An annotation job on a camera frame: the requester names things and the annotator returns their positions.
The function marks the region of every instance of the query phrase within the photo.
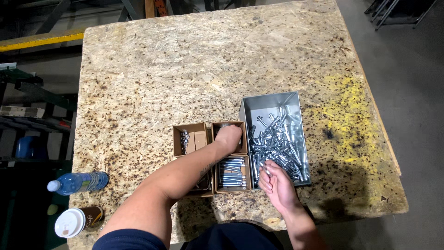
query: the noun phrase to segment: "dark blue shirt sleeve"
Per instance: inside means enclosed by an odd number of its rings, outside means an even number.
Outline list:
[[[93,250],[167,250],[159,238],[138,229],[119,229],[100,237]]]

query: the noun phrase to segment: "tattoo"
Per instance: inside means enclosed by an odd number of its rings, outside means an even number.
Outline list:
[[[217,161],[212,161],[210,164],[208,164],[206,167],[204,167],[204,168],[200,171],[200,177],[202,177],[206,172],[208,172],[208,170],[210,170],[210,168],[211,168],[214,164],[220,162],[223,158],[225,158],[225,156],[222,157],[222,158],[220,158],[220,159],[217,160]]]

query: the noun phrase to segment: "hand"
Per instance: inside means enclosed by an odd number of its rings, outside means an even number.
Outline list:
[[[233,153],[239,144],[242,136],[242,129],[236,125],[222,127],[214,142],[219,143],[227,151],[227,155]]]
[[[269,177],[261,167],[259,186],[266,192],[271,204],[284,217],[303,209],[287,172],[272,160],[267,160],[264,163],[266,170],[273,176]]]

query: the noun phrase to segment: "yellow safety line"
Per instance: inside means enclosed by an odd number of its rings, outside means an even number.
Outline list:
[[[85,29],[65,30],[0,41],[0,52],[83,39]]]

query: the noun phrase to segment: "coffee cup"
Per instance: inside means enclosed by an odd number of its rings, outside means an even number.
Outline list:
[[[59,237],[72,238],[104,218],[99,206],[70,208],[57,218],[54,231]]]

